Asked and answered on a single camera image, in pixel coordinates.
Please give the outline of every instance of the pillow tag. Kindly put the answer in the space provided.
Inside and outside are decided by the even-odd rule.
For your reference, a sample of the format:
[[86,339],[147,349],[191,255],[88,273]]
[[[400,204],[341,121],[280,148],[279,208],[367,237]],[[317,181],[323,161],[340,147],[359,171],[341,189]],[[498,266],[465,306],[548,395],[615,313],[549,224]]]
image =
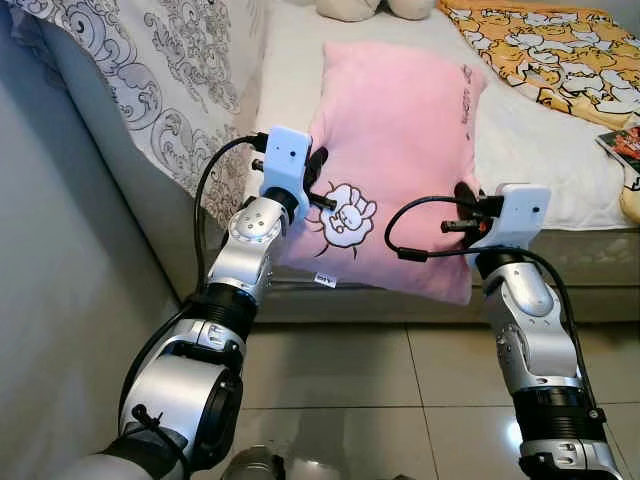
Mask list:
[[336,284],[338,283],[338,279],[336,277],[332,277],[331,275],[320,272],[316,273],[313,281],[329,288],[336,288]]

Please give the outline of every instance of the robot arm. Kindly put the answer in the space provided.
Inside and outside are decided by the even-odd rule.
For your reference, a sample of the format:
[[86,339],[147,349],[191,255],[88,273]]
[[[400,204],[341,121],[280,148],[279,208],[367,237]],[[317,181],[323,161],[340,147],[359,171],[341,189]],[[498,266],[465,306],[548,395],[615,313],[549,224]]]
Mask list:
[[[485,199],[498,211],[471,219],[470,250],[527,248],[542,227],[549,197],[536,185],[500,186],[493,202]],[[483,222],[490,228],[478,235],[475,227]],[[455,223],[445,227],[455,229]],[[562,302],[554,290],[517,251],[476,251],[467,260],[484,281],[487,318],[523,438],[521,469],[535,480],[622,480],[605,437],[604,412],[581,371],[579,343],[560,322]]]
[[59,480],[172,480],[212,468],[228,453],[242,399],[246,340],[270,284],[272,257],[310,201],[326,150],[309,158],[311,138],[285,128],[268,137],[259,198],[230,220],[225,244],[203,292],[149,354],[127,392],[121,435]]
[[[322,148],[309,158],[310,146],[308,135],[284,128],[270,132],[264,162],[254,163],[265,174],[261,196],[233,216],[206,287],[192,296],[126,392],[120,436],[56,479],[177,480],[226,456],[242,398],[246,340],[270,283],[271,258],[310,203],[335,208],[309,191],[326,160]],[[522,432],[522,470],[534,480],[622,480],[577,338],[572,341],[560,323],[562,302],[535,264],[525,260],[526,251],[519,250],[542,227],[548,190],[511,184],[477,202],[469,193],[467,188],[461,196],[467,207],[475,203],[475,213],[463,208],[462,220],[443,222],[443,231],[467,233],[464,252],[396,248],[388,235],[399,214],[387,227],[388,245],[400,258],[416,261],[467,253],[480,271],[500,366]],[[273,467],[274,473],[256,478],[284,478],[277,462],[259,457],[251,462]]]

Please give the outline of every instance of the white bed sheet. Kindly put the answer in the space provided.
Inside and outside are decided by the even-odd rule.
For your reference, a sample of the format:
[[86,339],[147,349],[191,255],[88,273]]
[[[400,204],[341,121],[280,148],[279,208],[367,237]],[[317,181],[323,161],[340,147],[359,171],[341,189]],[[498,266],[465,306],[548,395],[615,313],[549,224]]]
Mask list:
[[[306,3],[271,2],[258,129],[277,124],[308,129],[320,100],[325,41],[428,48],[486,74],[488,87],[476,124],[476,175],[488,193],[503,182],[550,186],[548,229],[632,226],[618,205],[622,169],[594,141],[608,130],[538,105],[503,84],[440,11],[415,22],[379,13],[364,22],[343,23],[319,16],[315,6]],[[254,176],[249,191],[257,182]],[[416,192],[416,197],[427,193]]]

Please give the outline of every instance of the cartoon sheep print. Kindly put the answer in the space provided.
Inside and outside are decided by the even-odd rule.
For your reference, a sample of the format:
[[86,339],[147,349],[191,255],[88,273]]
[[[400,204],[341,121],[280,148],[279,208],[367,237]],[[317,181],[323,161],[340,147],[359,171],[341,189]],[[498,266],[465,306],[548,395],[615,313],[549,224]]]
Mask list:
[[319,220],[306,219],[310,223],[321,225],[315,232],[322,231],[327,244],[316,254],[319,257],[330,245],[340,248],[353,248],[353,259],[358,255],[357,245],[364,242],[367,234],[373,230],[373,216],[377,205],[362,196],[358,188],[343,183],[334,187],[326,197],[337,202],[335,210],[323,209]]

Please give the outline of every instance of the gray paisley blanket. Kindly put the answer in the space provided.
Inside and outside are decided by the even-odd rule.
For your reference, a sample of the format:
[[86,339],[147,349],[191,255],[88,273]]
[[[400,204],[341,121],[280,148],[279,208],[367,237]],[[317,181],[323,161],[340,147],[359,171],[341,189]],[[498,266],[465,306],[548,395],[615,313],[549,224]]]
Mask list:
[[[104,77],[136,147],[192,195],[211,155],[253,128],[263,0],[7,1],[14,21],[24,12],[71,35]],[[212,173],[204,202],[219,222],[242,198],[246,153]]]

